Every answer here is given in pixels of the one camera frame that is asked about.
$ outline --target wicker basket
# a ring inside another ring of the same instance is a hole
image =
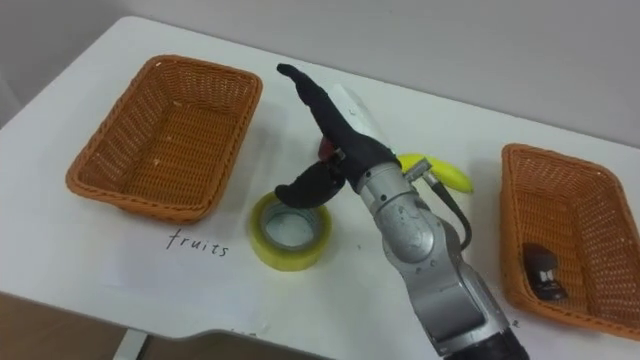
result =
[[[261,92],[246,71],[154,57],[77,156],[67,186],[133,213],[197,221],[224,192]]]
[[[640,243],[620,182],[606,168],[526,145],[502,151],[501,266],[507,300],[566,324],[640,340]],[[538,300],[522,244],[558,258],[569,297]]]

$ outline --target black cable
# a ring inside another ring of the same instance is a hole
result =
[[[447,188],[445,188],[440,181],[433,184],[431,186],[431,189],[434,193],[436,193],[436,195],[438,195],[440,200],[442,200],[442,202],[444,202],[447,207],[449,207],[449,209],[451,209],[451,211],[456,214],[458,219],[460,219],[462,227],[464,228],[464,241],[462,241],[460,247],[462,248],[462,250],[466,249],[467,246],[471,244],[471,224],[469,223],[469,220],[464,215],[462,210],[460,210],[460,207],[458,206],[456,201],[453,200],[453,197],[451,197],[451,194],[449,193]]]

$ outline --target robotic arm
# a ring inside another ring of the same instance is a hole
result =
[[[424,178],[446,192],[425,160],[406,174],[387,147],[353,130],[327,93],[291,65],[293,80],[322,134],[336,148],[276,196],[295,208],[331,199],[346,182],[358,193],[382,233],[389,262],[405,281],[413,309],[436,352],[449,360],[527,360],[502,310],[480,276],[464,262],[457,232],[434,215],[412,183]]]

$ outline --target yellow tape roll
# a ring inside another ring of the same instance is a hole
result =
[[[263,226],[263,216],[270,207],[280,204],[274,193],[269,193],[260,199],[251,211],[249,219],[249,233],[251,247],[258,258],[270,267],[280,271],[300,271],[315,264],[329,243],[331,234],[331,216],[324,206],[316,209],[302,210],[310,212],[314,220],[318,221],[319,231],[314,233],[310,245],[300,250],[290,250],[277,246],[267,237]]]

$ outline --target small dark object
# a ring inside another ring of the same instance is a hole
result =
[[[540,300],[560,300],[567,297],[566,290],[554,279],[553,270],[558,259],[540,244],[524,243],[524,268],[533,293]]]

